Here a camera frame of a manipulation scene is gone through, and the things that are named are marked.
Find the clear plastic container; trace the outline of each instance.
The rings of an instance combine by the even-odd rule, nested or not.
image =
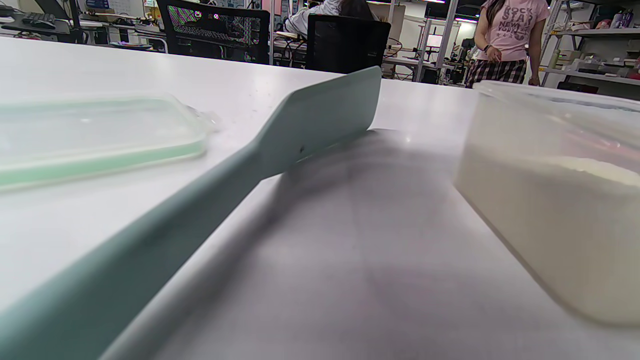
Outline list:
[[[197,156],[205,139],[168,95],[0,104],[0,188]]]
[[[560,303],[640,324],[640,102],[476,89],[460,193]]]

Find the person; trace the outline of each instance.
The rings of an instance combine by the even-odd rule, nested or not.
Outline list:
[[[285,20],[283,30],[307,37],[309,14],[340,15],[357,17],[363,20],[377,20],[366,0],[326,0],[313,8],[302,8],[291,18]]]
[[[545,0],[489,0],[482,6],[474,40],[481,50],[470,71],[467,87],[481,80],[522,84],[531,64],[530,85],[539,86],[538,67],[542,30],[549,16]]]

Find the black chair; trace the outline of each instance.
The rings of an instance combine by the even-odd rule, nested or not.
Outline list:
[[[157,0],[170,54],[269,63],[269,12]]]
[[[380,66],[391,24],[334,15],[309,15],[307,69],[350,72]]]

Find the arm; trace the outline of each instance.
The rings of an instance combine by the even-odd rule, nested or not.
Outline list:
[[[315,8],[311,8],[309,13],[317,13],[321,15],[340,15],[340,4],[342,0],[324,0],[324,2]]]
[[[284,31],[297,33],[303,36],[307,35],[307,21],[304,14],[309,11],[308,8],[299,9],[295,15],[284,21]]]
[[[542,45],[542,30],[545,27],[545,21],[540,20],[536,22],[531,29],[531,35],[529,37],[529,57],[531,58],[531,79],[530,85],[540,86],[540,77],[538,75],[538,69],[540,67],[540,49]]]
[[[497,48],[491,46],[486,41],[486,34],[489,32],[489,20],[486,18],[486,7],[483,7],[480,11],[480,20],[476,26],[476,33],[474,34],[474,41],[480,51],[489,45],[486,50],[486,55],[489,57],[489,61],[501,61],[502,53]]]
[[[486,19],[486,7],[480,11],[480,19],[476,26],[476,33],[474,34],[474,41],[478,49],[482,51],[489,43],[486,41],[486,34],[489,32],[489,20]]]

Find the white powder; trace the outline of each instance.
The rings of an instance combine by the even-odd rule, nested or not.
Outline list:
[[[468,146],[458,190],[569,306],[640,323],[640,176],[592,159]]]

